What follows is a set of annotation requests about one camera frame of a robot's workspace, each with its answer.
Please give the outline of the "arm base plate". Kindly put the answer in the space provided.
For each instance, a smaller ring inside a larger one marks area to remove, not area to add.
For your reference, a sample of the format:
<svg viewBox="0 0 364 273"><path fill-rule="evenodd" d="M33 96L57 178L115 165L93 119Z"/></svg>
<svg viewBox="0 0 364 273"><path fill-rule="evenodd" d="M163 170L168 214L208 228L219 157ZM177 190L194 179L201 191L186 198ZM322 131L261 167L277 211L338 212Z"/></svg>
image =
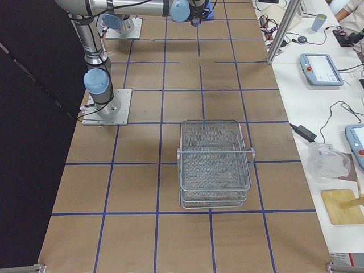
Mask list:
<svg viewBox="0 0 364 273"><path fill-rule="evenodd" d="M106 39L111 40L134 40L139 39L142 29L142 18L127 18L120 20L119 17L112 20L104 20L107 26Z"/></svg>
<svg viewBox="0 0 364 273"><path fill-rule="evenodd" d="M113 92L113 100L102 110L100 110L102 105L95 107L92 96L89 95L87 104L91 106L85 109L83 117L80 118L84 126L126 126L128 124L132 90L114 89Z"/></svg>

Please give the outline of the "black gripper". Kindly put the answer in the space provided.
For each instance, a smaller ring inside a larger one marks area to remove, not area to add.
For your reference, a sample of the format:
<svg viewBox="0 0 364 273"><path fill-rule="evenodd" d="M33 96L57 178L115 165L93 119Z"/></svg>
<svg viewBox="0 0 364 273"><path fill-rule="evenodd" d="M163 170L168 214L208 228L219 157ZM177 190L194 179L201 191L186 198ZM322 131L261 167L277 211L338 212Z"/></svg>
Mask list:
<svg viewBox="0 0 364 273"><path fill-rule="evenodd" d="M205 14L207 12L206 6L209 0L189 0L190 15L189 21L194 18L198 18L200 21L205 20Z"/></svg>

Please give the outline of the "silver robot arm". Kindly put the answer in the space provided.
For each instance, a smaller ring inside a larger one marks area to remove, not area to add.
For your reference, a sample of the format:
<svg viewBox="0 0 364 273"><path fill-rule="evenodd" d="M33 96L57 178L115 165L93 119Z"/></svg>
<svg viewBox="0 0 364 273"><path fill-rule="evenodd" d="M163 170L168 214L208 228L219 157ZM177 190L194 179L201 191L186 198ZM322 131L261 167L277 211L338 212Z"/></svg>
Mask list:
<svg viewBox="0 0 364 273"><path fill-rule="evenodd" d="M103 24L120 34L126 34L134 29L133 20L129 15L106 14L102 17Z"/></svg>
<svg viewBox="0 0 364 273"><path fill-rule="evenodd" d="M96 18L119 35L138 28L141 15L170 17L174 22L190 22L197 27L213 11L209 1L57 1L68 13L85 52L88 71L84 85L91 104L80 116L83 125L126 125L132 91L114 89L111 61L101 43Z"/></svg>

